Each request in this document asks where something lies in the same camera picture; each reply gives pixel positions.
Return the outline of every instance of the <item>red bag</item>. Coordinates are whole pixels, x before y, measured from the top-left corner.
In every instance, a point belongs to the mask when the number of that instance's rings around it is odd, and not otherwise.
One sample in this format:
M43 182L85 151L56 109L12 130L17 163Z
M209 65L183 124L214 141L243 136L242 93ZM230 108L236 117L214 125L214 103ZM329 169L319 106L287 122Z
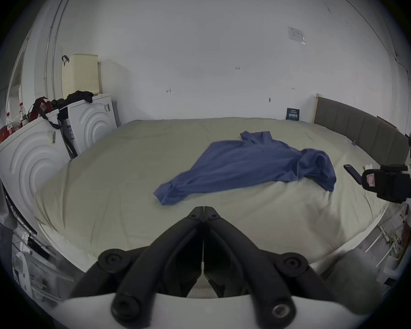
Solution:
M38 99L35 100L32 106L32 111L29 114L29 122L32 122L34 119L37 119L38 115L40 115L41 113L44 113L45 115L46 113L49 113L52 111L53 111L52 104L50 103L49 100L47 100L47 97L44 97L44 96L39 97Z

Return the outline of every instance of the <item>gray headboard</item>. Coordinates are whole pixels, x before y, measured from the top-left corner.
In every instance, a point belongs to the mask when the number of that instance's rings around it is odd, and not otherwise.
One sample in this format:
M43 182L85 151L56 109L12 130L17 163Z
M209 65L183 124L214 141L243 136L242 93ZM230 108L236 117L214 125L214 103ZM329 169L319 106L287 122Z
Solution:
M380 165L405 164L408 138L364 111L317 96L313 122L345 135Z

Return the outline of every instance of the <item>blue shirt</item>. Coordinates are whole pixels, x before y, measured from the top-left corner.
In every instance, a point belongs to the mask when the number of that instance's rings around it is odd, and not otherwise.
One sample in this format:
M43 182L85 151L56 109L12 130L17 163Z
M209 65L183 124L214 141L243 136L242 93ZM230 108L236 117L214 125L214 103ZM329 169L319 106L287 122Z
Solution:
M333 191L337 178L329 156L320 150L297 150L273 140L270 132L241 133L240 140L211 143L192 168L154 191L162 205L174 205L194 193L212 193L270 181L313 179Z

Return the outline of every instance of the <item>mattress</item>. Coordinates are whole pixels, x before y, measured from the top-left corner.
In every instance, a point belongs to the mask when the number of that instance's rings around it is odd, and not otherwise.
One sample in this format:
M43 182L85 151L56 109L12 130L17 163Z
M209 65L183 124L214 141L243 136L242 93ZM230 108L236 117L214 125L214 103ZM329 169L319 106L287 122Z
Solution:
M159 203L153 192L161 183L188 170L211 142L240 140L245 130L325 151L337 176L334 191L303 178ZM378 167L350 139L320 125L262 118L133 121L69 162L37 194L34 213L47 239L84 271L106 249L151 244L196 206L214 207L260 249L297 252L320 267L355 247L388 204L362 189L345 164L360 174L365 165Z

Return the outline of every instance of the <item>barcode label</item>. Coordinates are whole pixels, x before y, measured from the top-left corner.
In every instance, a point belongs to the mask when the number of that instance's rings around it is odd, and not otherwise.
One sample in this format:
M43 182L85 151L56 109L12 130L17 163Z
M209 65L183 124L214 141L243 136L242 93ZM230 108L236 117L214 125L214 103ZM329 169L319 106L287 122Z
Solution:
M56 142L56 130L48 130L47 135L50 139L50 144L55 144Z

